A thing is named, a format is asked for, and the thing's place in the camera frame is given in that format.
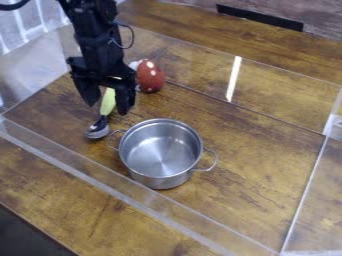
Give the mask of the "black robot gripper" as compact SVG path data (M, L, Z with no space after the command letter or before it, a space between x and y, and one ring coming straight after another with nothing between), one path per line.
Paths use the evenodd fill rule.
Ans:
M99 101L100 86L115 89L116 108L120 115L127 115L135 105L135 71L124 62L121 36L117 33L100 33L95 36L76 34L80 56L67 58L71 77L85 104L92 107Z

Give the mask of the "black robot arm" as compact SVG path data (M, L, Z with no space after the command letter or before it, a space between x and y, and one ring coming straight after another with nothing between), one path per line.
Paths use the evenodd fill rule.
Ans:
M81 55L69 57L71 77L89 107L100 99L100 87L115 90L117 112L125 115L135 105L136 71L124 63L115 0L57 0L72 23Z

